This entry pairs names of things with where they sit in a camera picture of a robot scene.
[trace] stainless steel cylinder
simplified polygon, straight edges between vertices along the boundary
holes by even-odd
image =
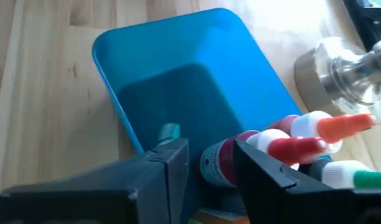
[[[297,59],[295,81],[310,111],[372,113],[381,122],[381,41],[366,53],[339,37],[325,38]]]

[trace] wooden table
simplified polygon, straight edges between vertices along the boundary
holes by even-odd
[[[214,7],[241,17],[303,112],[296,58],[330,35],[361,45],[340,0],[0,0],[0,189],[132,155],[91,58],[94,39]],[[381,170],[381,125],[334,158]]]

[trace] white bottle cap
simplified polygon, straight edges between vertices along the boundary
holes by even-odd
[[[296,118],[291,125],[291,136],[301,136],[305,138],[319,137],[317,124],[319,120],[332,118],[330,114],[323,111],[312,111]],[[326,153],[338,152],[342,147],[342,141],[327,145]]]
[[[294,164],[291,166],[292,169],[298,170],[300,168],[300,164]]]
[[[353,189],[354,174],[358,170],[370,169],[359,161],[329,162],[323,167],[321,181],[334,189]]]
[[[290,138],[290,136],[278,129],[268,129],[249,137],[246,143],[267,153],[270,143],[280,138]]]

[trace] paint bottle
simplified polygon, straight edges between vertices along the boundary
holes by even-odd
[[[303,116],[290,115],[268,126],[285,131],[290,136],[321,137],[329,143],[326,153],[335,153],[342,147],[342,140],[375,124],[371,114],[341,115],[332,117],[323,111],[313,111]]]
[[[381,189],[381,172],[371,171],[359,161],[317,159],[306,174],[334,189]]]
[[[233,163],[234,140],[240,139],[247,142],[257,133],[258,131],[255,130],[245,131],[208,147],[196,159],[196,173],[201,173],[209,184],[217,187],[237,187]]]
[[[327,146],[321,138],[291,138],[278,129],[262,131],[251,136],[247,142],[289,166],[314,161]]]
[[[286,134],[291,135],[291,124],[295,119],[299,118],[299,115],[288,115],[280,121],[274,122],[273,124],[267,126],[265,130],[268,129],[279,129],[284,131]]]

